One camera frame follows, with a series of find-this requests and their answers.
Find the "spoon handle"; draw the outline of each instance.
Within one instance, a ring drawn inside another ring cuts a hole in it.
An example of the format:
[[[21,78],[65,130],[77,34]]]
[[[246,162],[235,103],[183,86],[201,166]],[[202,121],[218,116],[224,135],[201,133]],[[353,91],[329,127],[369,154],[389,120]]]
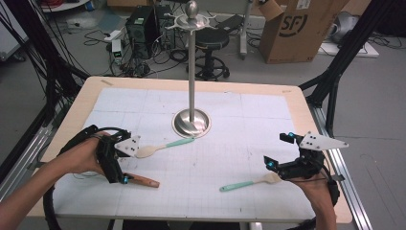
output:
[[[250,180],[250,181],[240,182],[237,184],[226,185],[226,186],[223,186],[220,188],[220,192],[227,192],[230,190],[238,189],[238,188],[253,185],[253,184],[254,184],[254,181]]]
[[[179,141],[168,143],[168,144],[166,144],[166,147],[168,148],[168,147],[179,146],[179,145],[190,143],[192,141],[194,141],[194,138],[192,138],[192,137],[185,138],[185,139],[182,139],[182,140],[179,140]]]

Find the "gray floor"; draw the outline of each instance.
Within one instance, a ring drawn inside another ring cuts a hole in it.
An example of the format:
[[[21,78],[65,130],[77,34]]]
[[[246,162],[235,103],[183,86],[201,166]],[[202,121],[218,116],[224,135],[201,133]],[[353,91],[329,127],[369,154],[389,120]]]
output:
[[[103,11],[95,16],[105,16]],[[115,26],[123,25],[118,21]],[[263,20],[253,18],[250,28],[261,27]],[[63,37],[72,55],[92,75],[108,73],[108,54],[105,44],[84,46],[84,35],[90,31],[65,34]],[[397,39],[389,38],[395,45]],[[335,114],[334,134],[350,144],[342,149],[351,179],[362,200],[373,229],[406,228],[406,182],[403,166],[406,162],[404,115],[406,113],[406,85],[404,74],[406,50],[372,45],[379,58],[357,57],[340,81]],[[231,36],[230,44],[214,53],[230,68],[228,82],[299,85],[321,73],[333,57],[317,55],[312,62],[265,64],[259,51],[248,47],[248,56],[238,56],[238,38]],[[154,71],[175,64],[148,62]],[[186,64],[149,78],[186,80]],[[0,63],[0,162],[8,155],[28,125],[45,104],[44,94],[31,64],[8,61]],[[65,229],[106,229],[108,221],[65,219]],[[353,224],[340,225],[340,229],[353,229]],[[19,229],[45,228],[43,219],[27,218]],[[267,224],[264,229],[283,229],[284,226]]]

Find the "chair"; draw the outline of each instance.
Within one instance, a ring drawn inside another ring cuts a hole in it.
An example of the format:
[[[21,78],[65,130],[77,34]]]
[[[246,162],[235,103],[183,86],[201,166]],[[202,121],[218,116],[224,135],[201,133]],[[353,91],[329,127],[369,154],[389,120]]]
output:
[[[195,45],[196,48],[203,51],[204,56],[197,57],[196,60],[204,58],[204,65],[196,63],[196,67],[201,68],[200,71],[196,69],[195,76],[197,78],[207,80],[215,80],[220,76],[224,78],[230,77],[229,68],[218,57],[213,57],[212,52],[226,47],[230,39],[223,29],[210,29],[205,28],[196,32]]]

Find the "metal pole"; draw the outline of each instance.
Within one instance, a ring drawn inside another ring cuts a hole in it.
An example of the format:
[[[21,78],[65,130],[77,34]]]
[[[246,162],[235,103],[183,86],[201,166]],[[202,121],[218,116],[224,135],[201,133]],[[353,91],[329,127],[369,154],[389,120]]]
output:
[[[195,31],[189,33],[189,118],[194,122],[194,68],[195,68]]]

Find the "grid paper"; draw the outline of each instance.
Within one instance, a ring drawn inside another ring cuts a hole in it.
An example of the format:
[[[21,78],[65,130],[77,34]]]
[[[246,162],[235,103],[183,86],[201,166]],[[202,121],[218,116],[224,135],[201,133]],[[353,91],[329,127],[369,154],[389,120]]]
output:
[[[173,116],[189,105],[186,91],[105,88],[85,126],[120,127],[140,135],[140,148],[179,140]],[[211,130],[186,145],[142,159],[122,158],[123,172],[159,181],[158,189],[109,184],[100,175],[71,174],[56,184],[56,212],[65,217],[300,221],[314,217],[302,191],[290,182],[255,184],[230,192],[224,185],[269,173],[263,155],[280,163],[299,156],[279,140],[294,132],[282,96],[196,92],[195,106],[212,119]]]

